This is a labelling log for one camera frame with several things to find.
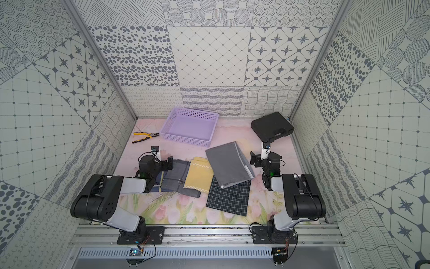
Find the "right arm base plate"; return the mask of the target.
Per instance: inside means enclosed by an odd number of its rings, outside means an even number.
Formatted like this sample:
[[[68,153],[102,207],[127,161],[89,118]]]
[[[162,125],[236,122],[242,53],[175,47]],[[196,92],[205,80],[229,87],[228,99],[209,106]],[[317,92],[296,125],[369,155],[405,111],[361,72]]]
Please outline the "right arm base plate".
[[[297,244],[297,235],[293,230],[290,231],[269,231],[267,226],[253,225],[250,227],[254,244]]]

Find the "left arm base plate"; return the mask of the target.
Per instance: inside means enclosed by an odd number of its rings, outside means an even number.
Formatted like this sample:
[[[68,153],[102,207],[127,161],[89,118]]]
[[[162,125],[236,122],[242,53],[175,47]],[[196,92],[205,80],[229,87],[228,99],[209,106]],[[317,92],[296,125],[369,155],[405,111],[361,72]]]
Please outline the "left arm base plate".
[[[138,245],[149,242],[159,245],[162,244],[164,232],[164,226],[139,226],[135,232],[121,230],[116,243],[118,245]]]

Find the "black white grid pillowcase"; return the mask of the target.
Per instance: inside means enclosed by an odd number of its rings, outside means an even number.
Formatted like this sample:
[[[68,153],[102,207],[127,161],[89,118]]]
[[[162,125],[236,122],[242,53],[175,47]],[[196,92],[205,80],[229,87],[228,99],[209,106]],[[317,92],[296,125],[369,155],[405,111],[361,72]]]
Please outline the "black white grid pillowcase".
[[[206,207],[225,213],[246,216],[251,183],[251,180],[247,180],[223,189],[218,185],[216,178],[213,177]]]

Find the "yellow zigzag pillowcase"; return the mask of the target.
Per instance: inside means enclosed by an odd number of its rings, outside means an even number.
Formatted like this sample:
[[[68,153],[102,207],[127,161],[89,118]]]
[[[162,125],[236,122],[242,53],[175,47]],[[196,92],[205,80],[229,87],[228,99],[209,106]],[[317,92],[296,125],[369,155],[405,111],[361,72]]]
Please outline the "yellow zigzag pillowcase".
[[[214,172],[209,161],[206,158],[195,157],[190,162],[184,187],[208,194],[213,176]]]

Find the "purple plastic basket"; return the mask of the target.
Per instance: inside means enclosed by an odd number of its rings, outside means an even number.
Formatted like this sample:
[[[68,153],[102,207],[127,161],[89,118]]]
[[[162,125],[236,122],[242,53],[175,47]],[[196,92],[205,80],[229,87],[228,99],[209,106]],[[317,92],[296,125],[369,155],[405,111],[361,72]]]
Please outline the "purple plastic basket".
[[[159,134],[165,140],[208,148],[218,118],[218,113],[174,107]]]

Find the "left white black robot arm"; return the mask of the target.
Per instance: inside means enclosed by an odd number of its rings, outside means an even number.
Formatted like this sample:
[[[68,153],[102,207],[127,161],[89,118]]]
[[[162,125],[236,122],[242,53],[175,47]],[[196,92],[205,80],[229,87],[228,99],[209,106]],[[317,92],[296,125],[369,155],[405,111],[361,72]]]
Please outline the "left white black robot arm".
[[[94,174],[83,187],[71,206],[72,217],[97,221],[119,230],[118,245],[146,243],[160,245],[165,227],[147,227],[142,216],[132,214],[118,205],[120,196],[149,193],[159,174],[173,169],[173,157],[160,160],[155,155],[139,159],[135,177]]]

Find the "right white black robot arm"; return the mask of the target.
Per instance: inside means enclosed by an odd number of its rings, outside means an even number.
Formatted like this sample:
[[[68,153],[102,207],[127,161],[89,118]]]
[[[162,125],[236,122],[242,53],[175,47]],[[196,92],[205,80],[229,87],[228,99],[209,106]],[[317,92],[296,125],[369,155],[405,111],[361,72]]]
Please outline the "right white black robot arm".
[[[293,243],[298,240],[295,226],[304,221],[316,221],[326,214],[324,199],[315,178],[311,174],[282,174],[282,157],[275,152],[250,153],[250,164],[262,168],[264,186],[281,193],[284,210],[272,215],[265,227],[250,226],[255,244]]]

